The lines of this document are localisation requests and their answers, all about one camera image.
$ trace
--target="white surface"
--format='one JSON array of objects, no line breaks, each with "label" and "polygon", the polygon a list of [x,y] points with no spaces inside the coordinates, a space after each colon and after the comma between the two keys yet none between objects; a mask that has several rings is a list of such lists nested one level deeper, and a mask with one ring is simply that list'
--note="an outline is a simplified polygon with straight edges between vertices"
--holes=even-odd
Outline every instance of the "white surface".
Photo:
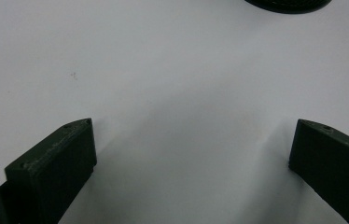
[{"label": "white surface", "polygon": [[349,134],[349,1],[0,1],[3,169],[93,118],[61,223],[345,223],[286,164],[298,118]]}]

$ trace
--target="black rim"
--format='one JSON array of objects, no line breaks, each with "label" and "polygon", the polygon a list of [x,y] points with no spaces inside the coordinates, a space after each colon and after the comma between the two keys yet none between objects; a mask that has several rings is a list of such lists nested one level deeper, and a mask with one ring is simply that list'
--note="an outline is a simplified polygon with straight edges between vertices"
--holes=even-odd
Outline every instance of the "black rim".
[{"label": "black rim", "polygon": [[302,14],[316,11],[325,7],[331,0],[314,0],[305,1],[300,0],[291,1],[286,0],[246,0],[246,2],[269,11],[285,13],[285,14]]}]

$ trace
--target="dark green block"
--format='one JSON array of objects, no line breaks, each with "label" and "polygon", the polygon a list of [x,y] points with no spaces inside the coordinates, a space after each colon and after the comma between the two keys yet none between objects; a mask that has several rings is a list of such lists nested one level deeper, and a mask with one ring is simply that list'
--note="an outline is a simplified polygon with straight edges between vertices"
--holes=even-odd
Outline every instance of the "dark green block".
[{"label": "dark green block", "polygon": [[91,119],[63,125],[6,168],[7,191],[17,195],[19,206],[12,212],[17,213],[15,220],[58,223],[95,164]]},{"label": "dark green block", "polygon": [[289,167],[349,222],[349,136],[300,119]]}]

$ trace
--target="black round object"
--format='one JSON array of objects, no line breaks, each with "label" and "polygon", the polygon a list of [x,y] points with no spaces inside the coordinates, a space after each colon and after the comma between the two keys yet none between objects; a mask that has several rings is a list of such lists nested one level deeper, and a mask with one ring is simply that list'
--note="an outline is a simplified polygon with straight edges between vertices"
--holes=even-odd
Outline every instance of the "black round object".
[{"label": "black round object", "polygon": [[316,11],[326,6],[331,0],[246,0],[256,7],[269,11],[301,14]]}]

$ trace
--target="small mark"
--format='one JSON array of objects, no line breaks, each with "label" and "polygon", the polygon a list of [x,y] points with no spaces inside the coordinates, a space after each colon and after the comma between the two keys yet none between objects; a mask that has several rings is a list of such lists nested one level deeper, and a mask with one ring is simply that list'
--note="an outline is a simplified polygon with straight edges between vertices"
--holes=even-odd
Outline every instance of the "small mark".
[{"label": "small mark", "polygon": [[22,168],[22,169],[26,169],[28,166],[29,166],[29,162],[27,162],[27,161],[21,163],[21,168]]},{"label": "small mark", "polygon": [[72,73],[70,74],[70,76],[74,79],[74,80],[78,80],[77,76],[76,76],[76,73]]},{"label": "small mark", "polygon": [[329,126],[323,126],[323,131],[326,131],[326,133],[334,133],[334,130]]}]

